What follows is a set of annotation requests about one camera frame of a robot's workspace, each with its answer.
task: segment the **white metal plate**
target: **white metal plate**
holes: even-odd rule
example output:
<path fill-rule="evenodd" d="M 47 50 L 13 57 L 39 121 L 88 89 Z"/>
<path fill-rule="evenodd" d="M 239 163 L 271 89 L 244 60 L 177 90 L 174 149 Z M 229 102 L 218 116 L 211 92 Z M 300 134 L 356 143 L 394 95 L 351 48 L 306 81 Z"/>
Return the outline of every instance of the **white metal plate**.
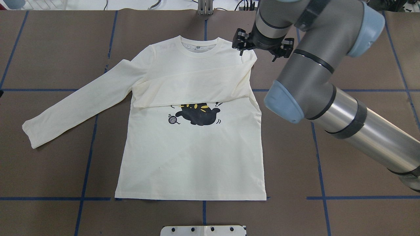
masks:
<path fill-rule="evenodd" d="M 246 226 L 165 226 L 160 236 L 246 236 Z"/>

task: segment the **printed graphic on shirt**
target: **printed graphic on shirt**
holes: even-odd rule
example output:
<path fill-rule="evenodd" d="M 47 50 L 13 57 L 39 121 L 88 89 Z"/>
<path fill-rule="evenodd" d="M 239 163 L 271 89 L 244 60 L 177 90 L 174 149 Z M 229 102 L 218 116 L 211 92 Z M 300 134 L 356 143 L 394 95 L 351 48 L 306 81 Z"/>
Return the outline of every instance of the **printed graphic on shirt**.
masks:
<path fill-rule="evenodd" d="M 178 111 L 174 116 L 169 114 L 168 122 L 170 124 L 180 124 L 177 117 L 182 116 L 184 119 L 190 121 L 192 125 L 199 126 L 208 126 L 213 124 L 216 121 L 217 113 L 220 112 L 219 108 L 211 109 L 207 103 L 197 103 L 197 104 L 182 104 L 181 111 Z"/>

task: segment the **black cat graphic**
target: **black cat graphic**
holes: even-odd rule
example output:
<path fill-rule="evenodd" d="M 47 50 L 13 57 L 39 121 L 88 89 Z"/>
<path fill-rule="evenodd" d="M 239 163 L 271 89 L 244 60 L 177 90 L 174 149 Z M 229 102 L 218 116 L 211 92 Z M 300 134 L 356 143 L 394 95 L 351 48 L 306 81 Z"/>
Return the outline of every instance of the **black cat graphic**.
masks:
<path fill-rule="evenodd" d="M 219 108 L 211 109 L 207 103 L 183 104 L 180 106 L 182 111 L 175 114 L 176 117 L 182 116 L 191 121 L 192 125 L 208 126 L 215 122 Z"/>

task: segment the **wire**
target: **wire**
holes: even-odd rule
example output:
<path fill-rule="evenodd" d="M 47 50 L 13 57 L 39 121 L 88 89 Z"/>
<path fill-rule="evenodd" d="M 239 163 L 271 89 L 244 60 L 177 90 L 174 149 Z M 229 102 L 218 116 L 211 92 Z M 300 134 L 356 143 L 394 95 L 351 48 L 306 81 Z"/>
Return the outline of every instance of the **wire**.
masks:
<path fill-rule="evenodd" d="M 239 6 L 239 4 L 241 4 L 241 2 L 242 2 L 242 1 L 244 1 L 244 0 L 241 0 L 241 1 L 238 3 L 238 5 L 236 5 L 235 10 L 236 10 L 236 9 L 238 9 L 238 6 Z"/>
<path fill-rule="evenodd" d="M 149 10 L 152 9 L 152 8 L 154 8 L 154 7 L 156 7 L 157 5 L 159 5 L 161 1 L 162 0 L 158 0 L 156 4 L 154 4 L 153 6 L 149 7 Z"/>

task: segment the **shirt neckline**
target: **shirt neckline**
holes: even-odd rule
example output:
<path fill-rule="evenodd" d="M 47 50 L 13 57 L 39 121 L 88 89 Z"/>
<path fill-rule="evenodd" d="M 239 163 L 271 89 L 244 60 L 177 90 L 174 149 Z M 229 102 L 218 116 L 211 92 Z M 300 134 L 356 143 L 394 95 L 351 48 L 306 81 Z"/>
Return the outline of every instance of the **shirt neckline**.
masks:
<path fill-rule="evenodd" d="M 219 37 L 217 39 L 209 40 L 209 41 L 196 41 L 196 40 L 186 39 L 182 37 L 181 35 L 176 37 L 176 41 L 177 41 L 176 47 L 178 48 L 178 50 L 180 50 L 183 54 L 189 57 L 193 57 L 193 58 L 206 58 L 206 57 L 210 57 L 216 54 L 219 51 L 221 47 L 221 43 L 222 43 Z M 182 45 L 182 43 L 192 44 L 194 46 L 200 46 L 200 47 L 206 47 L 206 46 L 211 46 L 211 45 L 216 45 L 216 46 L 208 50 L 207 52 L 191 52 L 187 50 Z"/>

